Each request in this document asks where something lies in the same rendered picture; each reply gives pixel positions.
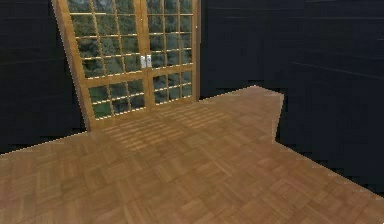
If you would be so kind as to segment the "wooden glazed double door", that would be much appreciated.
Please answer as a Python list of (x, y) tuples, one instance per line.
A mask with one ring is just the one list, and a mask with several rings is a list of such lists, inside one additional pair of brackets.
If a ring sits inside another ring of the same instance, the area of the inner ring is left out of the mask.
[(199, 99), (201, 0), (51, 3), (88, 131)]

